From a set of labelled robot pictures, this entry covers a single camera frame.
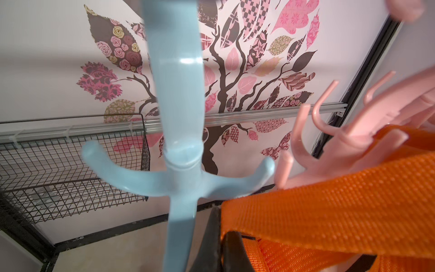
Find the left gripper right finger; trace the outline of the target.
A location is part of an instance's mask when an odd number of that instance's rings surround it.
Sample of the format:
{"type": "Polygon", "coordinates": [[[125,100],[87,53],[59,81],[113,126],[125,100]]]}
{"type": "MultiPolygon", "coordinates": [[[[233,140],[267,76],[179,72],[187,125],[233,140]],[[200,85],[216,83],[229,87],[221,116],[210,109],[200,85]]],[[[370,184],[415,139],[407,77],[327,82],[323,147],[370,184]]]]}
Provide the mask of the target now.
{"type": "Polygon", "coordinates": [[[222,245],[224,272],[254,272],[239,232],[225,235],[222,245]]]}

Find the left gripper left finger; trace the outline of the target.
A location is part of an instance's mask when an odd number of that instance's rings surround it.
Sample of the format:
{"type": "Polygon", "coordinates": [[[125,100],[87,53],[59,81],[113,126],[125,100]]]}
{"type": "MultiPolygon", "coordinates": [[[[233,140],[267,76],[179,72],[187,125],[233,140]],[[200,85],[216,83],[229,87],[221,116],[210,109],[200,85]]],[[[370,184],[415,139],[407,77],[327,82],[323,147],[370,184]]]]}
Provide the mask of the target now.
{"type": "Polygon", "coordinates": [[[206,230],[196,259],[190,272],[222,272],[221,239],[220,239],[221,210],[213,207],[207,222],[206,230]]]}

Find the orange bag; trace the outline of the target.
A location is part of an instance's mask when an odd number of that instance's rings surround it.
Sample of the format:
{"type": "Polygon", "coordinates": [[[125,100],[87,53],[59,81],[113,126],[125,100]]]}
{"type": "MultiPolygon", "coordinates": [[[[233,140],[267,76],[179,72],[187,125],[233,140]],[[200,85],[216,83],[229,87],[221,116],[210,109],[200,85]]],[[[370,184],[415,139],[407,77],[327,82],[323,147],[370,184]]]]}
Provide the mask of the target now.
{"type": "Polygon", "coordinates": [[[222,204],[221,237],[240,232],[257,272],[319,272],[374,255],[373,272],[435,269],[435,135],[408,140],[386,162],[329,181],[222,204]]]}

